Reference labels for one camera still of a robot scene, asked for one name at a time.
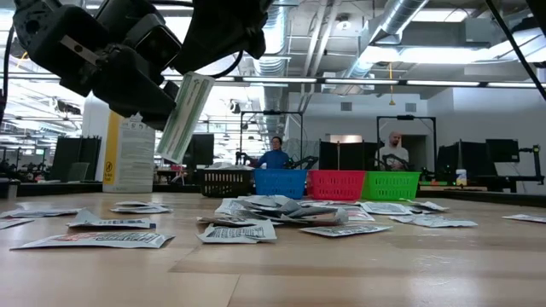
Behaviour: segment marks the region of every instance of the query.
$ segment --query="person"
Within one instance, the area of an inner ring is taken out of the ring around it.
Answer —
[[[408,153],[408,150],[403,148],[400,145],[400,141],[402,140],[402,135],[399,132],[393,131],[389,135],[389,142],[384,147],[379,149],[379,160],[383,162],[383,156],[393,154],[397,156],[398,158],[404,160],[406,163],[410,162],[410,154]],[[397,159],[390,158],[386,160],[386,164],[391,167],[394,171],[403,171],[404,170],[404,164],[400,162]],[[380,168],[382,170],[385,169],[385,165],[380,163]]]
[[[258,160],[255,167],[262,166],[263,163],[267,164],[268,169],[282,169],[284,164],[288,162],[290,157],[288,154],[282,151],[282,139],[279,136],[274,136],[271,139],[271,149]]]

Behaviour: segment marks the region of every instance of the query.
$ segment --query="table surface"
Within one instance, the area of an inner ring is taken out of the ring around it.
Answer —
[[[276,243],[203,245],[195,217],[220,200],[200,194],[72,194],[0,202],[16,208],[83,208],[103,218],[121,200],[163,202],[150,215],[176,238],[159,250],[9,251],[68,232],[68,217],[0,230],[1,306],[546,306],[546,224],[502,219],[546,209],[432,200],[479,226],[428,229],[376,216],[390,231],[329,239],[276,228]]]

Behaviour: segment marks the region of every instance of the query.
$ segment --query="pink basket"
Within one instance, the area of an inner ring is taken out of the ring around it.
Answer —
[[[360,200],[366,171],[309,171],[307,195],[314,200]]]

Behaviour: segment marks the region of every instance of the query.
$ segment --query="man in gray shirt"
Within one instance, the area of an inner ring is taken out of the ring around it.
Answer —
[[[379,149],[379,160],[383,161],[383,156],[393,154],[406,162],[410,162],[408,151],[405,148],[402,148],[402,146],[399,146],[401,140],[402,134],[396,131],[391,132],[389,135],[389,143]],[[387,159],[386,164],[391,166],[394,171],[404,170],[403,164],[394,158]],[[380,168],[384,170],[385,166],[381,163]]]

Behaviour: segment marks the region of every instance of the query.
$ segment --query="bottle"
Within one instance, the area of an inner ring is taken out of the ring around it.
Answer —
[[[456,186],[467,186],[467,170],[456,170],[455,171],[457,175],[456,179]]]

